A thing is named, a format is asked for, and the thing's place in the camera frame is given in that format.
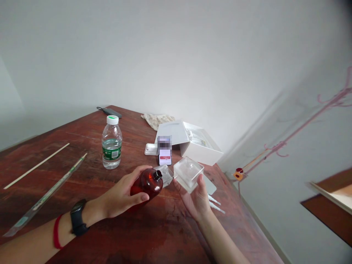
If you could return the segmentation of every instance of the hand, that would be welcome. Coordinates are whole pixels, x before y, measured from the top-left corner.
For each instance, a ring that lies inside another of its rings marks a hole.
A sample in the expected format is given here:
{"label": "hand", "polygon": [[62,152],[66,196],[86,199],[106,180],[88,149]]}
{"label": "hand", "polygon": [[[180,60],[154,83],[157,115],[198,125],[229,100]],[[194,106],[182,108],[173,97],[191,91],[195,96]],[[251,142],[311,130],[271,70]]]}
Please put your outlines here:
{"label": "hand", "polygon": [[149,200],[149,195],[145,192],[133,196],[130,195],[130,192],[140,173],[151,168],[152,166],[148,165],[138,166],[132,173],[123,176],[114,187],[97,198],[103,209],[104,218],[116,217],[132,206]]}
{"label": "hand", "polygon": [[203,174],[200,174],[197,179],[198,186],[194,191],[189,194],[177,181],[176,179],[172,180],[173,184],[176,187],[176,190],[179,191],[184,206],[187,208],[191,216],[200,222],[203,218],[207,217],[211,213],[208,192],[206,191],[205,181],[203,179]]}

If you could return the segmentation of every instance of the bottle label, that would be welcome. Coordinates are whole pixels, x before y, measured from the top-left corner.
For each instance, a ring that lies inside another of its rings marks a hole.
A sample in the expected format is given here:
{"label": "bottle label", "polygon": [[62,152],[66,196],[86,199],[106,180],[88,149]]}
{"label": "bottle label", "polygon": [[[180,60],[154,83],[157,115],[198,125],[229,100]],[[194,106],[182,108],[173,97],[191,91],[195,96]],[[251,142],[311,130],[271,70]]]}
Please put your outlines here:
{"label": "bottle label", "polygon": [[103,154],[106,160],[116,160],[121,156],[121,147],[115,150],[108,150],[103,147]]}

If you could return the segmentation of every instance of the black smartwatch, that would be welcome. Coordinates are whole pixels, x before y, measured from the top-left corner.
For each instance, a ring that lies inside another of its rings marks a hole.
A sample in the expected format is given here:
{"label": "black smartwatch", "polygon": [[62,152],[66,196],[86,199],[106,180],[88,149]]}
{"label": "black smartwatch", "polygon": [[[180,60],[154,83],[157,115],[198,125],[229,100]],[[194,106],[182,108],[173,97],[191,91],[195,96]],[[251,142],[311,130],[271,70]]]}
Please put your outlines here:
{"label": "black smartwatch", "polygon": [[82,220],[82,211],[87,203],[86,199],[77,202],[71,210],[72,233],[77,237],[83,235],[89,230],[89,227]]}

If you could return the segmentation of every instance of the watch strap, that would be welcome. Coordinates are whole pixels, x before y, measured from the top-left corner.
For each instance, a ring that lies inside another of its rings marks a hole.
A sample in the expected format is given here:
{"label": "watch strap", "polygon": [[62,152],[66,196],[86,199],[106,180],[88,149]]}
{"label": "watch strap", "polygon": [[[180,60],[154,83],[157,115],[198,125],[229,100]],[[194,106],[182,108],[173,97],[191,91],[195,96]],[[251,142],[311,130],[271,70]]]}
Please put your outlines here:
{"label": "watch strap", "polygon": [[87,227],[87,225],[83,223],[82,220],[82,211],[86,202],[87,201],[84,199],[76,203],[82,203],[82,207],[80,210],[71,213],[72,233],[75,234],[77,237],[83,235],[89,230],[89,227]]}

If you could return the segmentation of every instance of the box lid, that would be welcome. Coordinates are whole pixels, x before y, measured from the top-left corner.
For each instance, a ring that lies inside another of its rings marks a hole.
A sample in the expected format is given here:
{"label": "box lid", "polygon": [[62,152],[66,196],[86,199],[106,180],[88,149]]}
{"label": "box lid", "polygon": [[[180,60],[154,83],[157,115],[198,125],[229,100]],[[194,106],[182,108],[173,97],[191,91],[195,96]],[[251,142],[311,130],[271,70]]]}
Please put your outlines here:
{"label": "box lid", "polygon": [[172,145],[182,144],[190,141],[182,120],[160,124],[157,136],[155,137],[155,144],[158,143],[158,136],[172,136]]}

